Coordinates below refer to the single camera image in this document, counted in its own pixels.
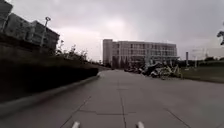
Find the curb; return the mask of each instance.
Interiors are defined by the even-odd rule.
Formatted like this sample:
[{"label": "curb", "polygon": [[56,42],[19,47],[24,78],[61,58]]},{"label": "curb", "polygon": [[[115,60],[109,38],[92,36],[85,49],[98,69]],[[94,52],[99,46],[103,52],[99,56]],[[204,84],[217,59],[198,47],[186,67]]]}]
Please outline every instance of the curb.
[{"label": "curb", "polygon": [[56,89],[53,89],[53,90],[49,90],[49,91],[46,91],[46,92],[42,92],[42,93],[39,93],[39,94],[36,94],[36,95],[33,95],[33,96],[24,97],[24,98],[21,98],[21,99],[17,99],[17,100],[14,100],[14,101],[9,101],[9,102],[0,104],[0,117],[6,116],[6,115],[11,114],[13,112],[16,112],[20,109],[23,109],[25,107],[28,107],[28,106],[31,106],[31,105],[36,104],[38,102],[41,102],[41,101],[43,101],[47,98],[50,98],[50,97],[52,97],[56,94],[67,91],[67,90],[72,89],[74,87],[92,82],[94,80],[97,80],[98,78],[99,78],[99,75],[93,76],[93,77],[87,78],[85,80],[82,80],[80,82],[70,84],[68,86],[63,86],[63,87],[56,88]]},{"label": "curb", "polygon": [[224,84],[224,80],[215,80],[215,79],[203,79],[200,77],[183,77],[187,80],[194,80],[194,81],[200,81],[200,82],[209,82],[209,83],[216,83],[216,84]]}]

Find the hedge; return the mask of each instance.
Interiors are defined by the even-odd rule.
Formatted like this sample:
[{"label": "hedge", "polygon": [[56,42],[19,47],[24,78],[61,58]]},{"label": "hedge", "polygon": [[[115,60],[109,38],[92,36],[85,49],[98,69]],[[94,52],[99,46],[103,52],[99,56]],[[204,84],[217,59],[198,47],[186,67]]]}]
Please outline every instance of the hedge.
[{"label": "hedge", "polygon": [[0,59],[0,93],[32,94],[65,86],[97,74],[97,68],[70,66],[63,63],[41,65]]}]

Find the building facade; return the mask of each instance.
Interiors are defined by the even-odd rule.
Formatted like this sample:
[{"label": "building facade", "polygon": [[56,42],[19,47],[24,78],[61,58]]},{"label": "building facade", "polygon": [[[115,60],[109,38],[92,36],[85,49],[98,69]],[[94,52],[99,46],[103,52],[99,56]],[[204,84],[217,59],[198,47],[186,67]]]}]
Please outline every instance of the building facade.
[{"label": "building facade", "polygon": [[12,7],[13,6],[5,0],[0,0],[0,32],[3,31],[5,22],[8,19],[8,15],[10,14]]},{"label": "building facade", "polygon": [[[40,46],[45,26],[38,21],[28,22],[18,15],[12,13],[8,16],[4,27],[4,34],[7,36],[33,43]],[[44,34],[43,46],[46,51],[54,52],[56,50],[59,34],[46,28]]]},{"label": "building facade", "polygon": [[[45,30],[45,26],[39,23],[38,21],[34,21],[31,23],[31,40],[30,42],[41,45],[42,36]],[[56,45],[59,40],[59,34],[52,31],[49,28],[46,28],[46,32],[44,34],[43,45],[51,50],[56,49]]]},{"label": "building facade", "polygon": [[18,40],[29,41],[31,38],[30,23],[12,13],[5,23],[4,33]]},{"label": "building facade", "polygon": [[177,59],[175,44],[103,40],[103,63],[115,65],[116,63],[129,65],[144,63],[169,62]]}]

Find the bicycle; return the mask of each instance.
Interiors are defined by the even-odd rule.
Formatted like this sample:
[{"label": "bicycle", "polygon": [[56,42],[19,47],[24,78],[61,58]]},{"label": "bicycle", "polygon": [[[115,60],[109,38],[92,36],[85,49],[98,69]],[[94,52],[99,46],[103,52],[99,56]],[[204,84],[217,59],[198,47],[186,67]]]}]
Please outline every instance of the bicycle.
[{"label": "bicycle", "polygon": [[162,80],[167,79],[168,77],[178,77],[178,78],[183,78],[183,75],[181,73],[181,69],[179,68],[178,65],[176,65],[175,67],[163,67],[160,72],[160,78]]},{"label": "bicycle", "polygon": [[[79,122],[74,122],[72,128],[80,128],[81,127],[81,124]],[[145,128],[144,124],[142,122],[138,122],[136,124],[136,128]]]}]

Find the pavement tile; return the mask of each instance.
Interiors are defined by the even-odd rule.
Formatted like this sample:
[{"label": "pavement tile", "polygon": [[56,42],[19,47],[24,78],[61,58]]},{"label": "pavement tile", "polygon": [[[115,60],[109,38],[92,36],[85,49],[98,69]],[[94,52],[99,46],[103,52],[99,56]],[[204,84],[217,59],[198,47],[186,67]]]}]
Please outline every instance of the pavement tile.
[{"label": "pavement tile", "polygon": [[1,120],[10,128],[59,128],[72,112],[70,109],[39,105]]},{"label": "pavement tile", "polygon": [[187,128],[182,122],[164,110],[129,113],[125,115],[125,120],[127,128],[134,128],[139,121],[143,122],[146,128]]},{"label": "pavement tile", "polygon": [[124,128],[122,115],[97,115],[78,112],[73,115],[72,120],[79,121],[82,128]]}]

